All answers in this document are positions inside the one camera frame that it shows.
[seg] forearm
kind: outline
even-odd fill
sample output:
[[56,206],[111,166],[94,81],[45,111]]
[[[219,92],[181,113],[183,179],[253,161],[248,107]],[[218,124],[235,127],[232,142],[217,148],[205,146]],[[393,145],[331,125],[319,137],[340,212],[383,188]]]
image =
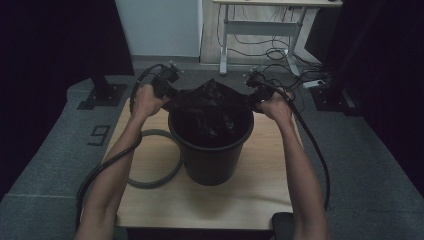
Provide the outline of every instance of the forearm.
[[294,123],[279,120],[277,125],[283,137],[287,183],[295,219],[302,224],[300,227],[319,227],[326,230],[321,187],[297,137]]
[[[105,160],[132,146],[146,118],[130,118]],[[101,172],[93,182],[75,239],[112,239],[116,213],[125,191],[134,152],[123,156]]]
[[[105,160],[132,146],[139,137],[144,121],[145,119],[134,121],[131,118],[119,139],[106,155]],[[109,209],[112,212],[118,210],[127,184],[133,155],[134,151],[128,153],[97,176],[87,200],[86,208]]]

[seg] controller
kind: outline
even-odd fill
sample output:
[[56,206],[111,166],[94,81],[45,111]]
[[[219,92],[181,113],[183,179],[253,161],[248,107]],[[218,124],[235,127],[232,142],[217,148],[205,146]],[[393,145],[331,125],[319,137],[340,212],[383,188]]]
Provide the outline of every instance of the controller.
[[249,79],[245,83],[250,88],[256,88],[255,92],[249,95],[249,105],[254,112],[263,113],[256,107],[256,103],[271,99],[275,90],[267,86],[270,83],[266,82],[265,75],[256,70],[249,74]]
[[179,79],[178,72],[181,71],[172,62],[169,64],[171,67],[163,67],[151,82],[157,98],[175,97],[177,95],[177,90],[171,84]]

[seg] black curtain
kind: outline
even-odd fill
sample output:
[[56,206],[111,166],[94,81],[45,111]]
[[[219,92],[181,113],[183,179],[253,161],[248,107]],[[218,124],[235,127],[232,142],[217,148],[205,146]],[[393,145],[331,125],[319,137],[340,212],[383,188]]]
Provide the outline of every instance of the black curtain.
[[1,196],[93,75],[134,75],[113,0],[0,3]]
[[415,0],[345,0],[326,63],[424,196],[424,14]]

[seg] white wall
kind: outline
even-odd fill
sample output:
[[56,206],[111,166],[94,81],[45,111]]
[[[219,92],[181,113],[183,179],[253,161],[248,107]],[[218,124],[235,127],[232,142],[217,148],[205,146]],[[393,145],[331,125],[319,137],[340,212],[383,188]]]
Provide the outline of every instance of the white wall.
[[115,0],[131,55],[199,57],[202,0]]

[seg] hand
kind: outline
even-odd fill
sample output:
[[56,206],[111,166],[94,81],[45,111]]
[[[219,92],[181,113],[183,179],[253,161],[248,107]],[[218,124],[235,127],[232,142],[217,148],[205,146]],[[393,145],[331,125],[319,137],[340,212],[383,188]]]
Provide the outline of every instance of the hand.
[[274,92],[268,101],[256,104],[256,107],[261,109],[267,117],[274,121],[291,122],[292,110],[287,104],[287,101],[277,92]]
[[145,84],[137,90],[131,118],[145,120],[155,115],[169,98],[159,99],[154,95],[153,86]]

